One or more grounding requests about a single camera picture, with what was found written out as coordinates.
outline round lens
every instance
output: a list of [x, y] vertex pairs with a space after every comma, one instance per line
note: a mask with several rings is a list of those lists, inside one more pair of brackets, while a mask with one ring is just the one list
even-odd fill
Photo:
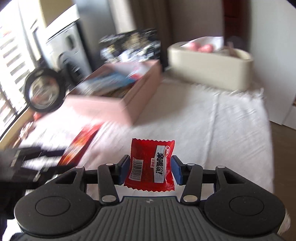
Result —
[[40, 76], [32, 83], [29, 98], [32, 105], [38, 109], [45, 109], [54, 103], [59, 96], [59, 85], [51, 76]]

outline snack wrapper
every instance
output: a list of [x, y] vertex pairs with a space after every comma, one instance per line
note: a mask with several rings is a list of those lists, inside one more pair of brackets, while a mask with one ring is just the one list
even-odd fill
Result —
[[99, 49], [101, 58], [108, 63], [160, 59], [160, 41], [153, 28], [105, 36]]
[[65, 150], [58, 166], [65, 166], [69, 164], [77, 166], [102, 124], [103, 123], [84, 127], [72, 141], [70, 146]]
[[170, 158], [175, 141], [139, 140], [131, 143], [130, 170], [124, 185], [143, 191], [175, 190]]

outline pink fruit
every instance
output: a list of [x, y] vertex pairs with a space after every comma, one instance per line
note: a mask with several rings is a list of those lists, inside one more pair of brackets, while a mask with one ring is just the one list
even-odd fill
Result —
[[200, 48], [200, 43], [198, 42], [189, 42], [186, 44], [186, 47], [189, 49], [189, 50], [192, 50], [192, 51], [198, 51], [198, 49]]
[[213, 47], [212, 44], [206, 44], [206, 45], [200, 47], [200, 48], [198, 49], [198, 52], [202, 52], [202, 53], [212, 53], [213, 50], [214, 50], [214, 47]]

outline circular knob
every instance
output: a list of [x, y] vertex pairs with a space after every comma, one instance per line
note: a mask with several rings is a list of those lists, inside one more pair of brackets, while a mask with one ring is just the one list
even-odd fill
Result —
[[61, 215], [68, 211], [69, 208], [70, 202], [63, 197], [58, 196], [43, 198], [36, 204], [37, 212], [49, 217]]
[[232, 211], [243, 216], [253, 216], [262, 212], [264, 205], [258, 198], [240, 196], [233, 198], [229, 206]]

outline barcode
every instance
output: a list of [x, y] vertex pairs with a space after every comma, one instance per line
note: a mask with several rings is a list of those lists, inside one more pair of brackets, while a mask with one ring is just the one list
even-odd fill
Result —
[[129, 179], [140, 182], [141, 176], [142, 176], [142, 168], [143, 168], [143, 160], [138, 160], [133, 158], [133, 166], [131, 169], [131, 174], [129, 176]]

